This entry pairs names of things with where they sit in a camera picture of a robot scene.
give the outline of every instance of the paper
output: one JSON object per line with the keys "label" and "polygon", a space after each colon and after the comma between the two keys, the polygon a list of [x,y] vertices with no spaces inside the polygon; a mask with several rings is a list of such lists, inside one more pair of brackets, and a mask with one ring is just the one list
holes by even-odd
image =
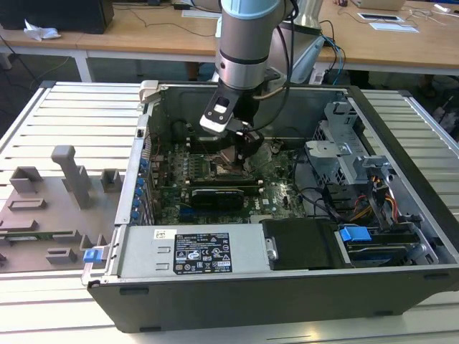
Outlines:
{"label": "paper", "polygon": [[35,25],[29,24],[27,20],[24,20],[26,23],[26,28],[24,29],[24,33],[33,39],[41,42],[43,39],[51,39],[51,38],[59,38],[60,34],[57,32],[57,29],[52,27],[49,28],[42,28],[36,27]]}
{"label": "paper", "polygon": [[222,16],[221,13],[200,11],[198,9],[184,9],[181,12],[181,16],[184,18],[208,18],[208,19],[218,19]]}
{"label": "paper", "polygon": [[388,23],[370,23],[375,30],[398,31],[398,32],[419,32],[414,27]]}
{"label": "paper", "polygon": [[217,31],[215,32],[215,37],[220,38],[222,36],[222,18],[218,18],[217,21]]}

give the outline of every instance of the table leg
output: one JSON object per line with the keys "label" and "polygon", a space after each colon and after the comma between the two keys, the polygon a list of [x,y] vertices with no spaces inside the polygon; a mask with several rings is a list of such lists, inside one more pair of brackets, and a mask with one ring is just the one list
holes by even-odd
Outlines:
{"label": "table leg", "polygon": [[93,82],[94,77],[89,65],[87,64],[86,52],[80,51],[73,56],[77,63],[78,72],[82,82]]}
{"label": "table leg", "polygon": [[185,62],[186,73],[188,74],[188,81],[197,81],[199,74],[198,62]]}
{"label": "table leg", "polygon": [[136,63],[136,74],[138,77],[143,76],[143,71],[142,71],[142,60],[141,59],[135,59],[134,60]]}
{"label": "table leg", "polygon": [[309,85],[322,85],[326,70],[327,67],[325,65],[316,63],[311,73],[311,78],[309,78]]}
{"label": "table leg", "polygon": [[0,65],[4,70],[10,70],[13,67],[8,56],[8,53],[0,54]]}

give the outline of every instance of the blue tab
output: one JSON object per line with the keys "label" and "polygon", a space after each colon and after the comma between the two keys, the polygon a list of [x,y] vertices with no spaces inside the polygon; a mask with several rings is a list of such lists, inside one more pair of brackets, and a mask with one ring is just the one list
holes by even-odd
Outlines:
{"label": "blue tab", "polygon": [[344,242],[370,242],[372,240],[372,236],[366,227],[344,227],[339,231],[339,234],[341,235],[341,238]]}
{"label": "blue tab", "polygon": [[87,249],[83,256],[84,263],[101,263],[102,262],[102,249]]}

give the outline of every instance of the sticker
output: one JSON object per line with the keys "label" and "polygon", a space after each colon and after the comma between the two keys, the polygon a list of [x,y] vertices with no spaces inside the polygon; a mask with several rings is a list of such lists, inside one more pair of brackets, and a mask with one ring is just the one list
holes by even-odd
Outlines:
{"label": "sticker", "polygon": [[25,242],[28,240],[38,240],[35,236],[11,236],[8,238],[11,242]]}
{"label": "sticker", "polygon": [[232,272],[228,233],[177,234],[174,248],[176,274]]}
{"label": "sticker", "polygon": [[153,239],[173,239],[176,233],[176,229],[155,229]]}

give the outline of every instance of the motherboard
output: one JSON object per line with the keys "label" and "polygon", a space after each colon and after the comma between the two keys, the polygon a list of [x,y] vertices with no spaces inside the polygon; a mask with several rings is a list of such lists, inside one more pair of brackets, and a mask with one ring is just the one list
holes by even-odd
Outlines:
{"label": "motherboard", "polygon": [[204,146],[153,147],[148,189],[154,223],[241,224],[304,217],[293,189],[294,153],[265,142],[243,167],[234,168]]}

